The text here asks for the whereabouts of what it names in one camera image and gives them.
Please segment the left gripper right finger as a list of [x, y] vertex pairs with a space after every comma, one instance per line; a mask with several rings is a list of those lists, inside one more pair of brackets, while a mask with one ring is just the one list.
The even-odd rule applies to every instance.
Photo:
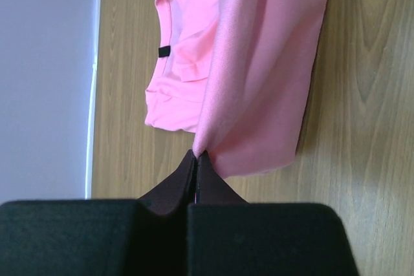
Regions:
[[208, 153], [197, 160], [187, 215], [189, 275], [358, 275], [331, 207], [248, 203], [215, 172]]

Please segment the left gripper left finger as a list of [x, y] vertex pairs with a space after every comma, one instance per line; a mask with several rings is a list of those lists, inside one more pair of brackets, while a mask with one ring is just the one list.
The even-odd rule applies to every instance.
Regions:
[[185, 275], [197, 161], [138, 199], [16, 200], [1, 206], [2, 275]]

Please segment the pink t shirt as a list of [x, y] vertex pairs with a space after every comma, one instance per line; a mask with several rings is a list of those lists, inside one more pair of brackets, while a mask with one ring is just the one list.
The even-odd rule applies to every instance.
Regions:
[[327, 0], [155, 0], [145, 123], [195, 135], [224, 178], [296, 154]]

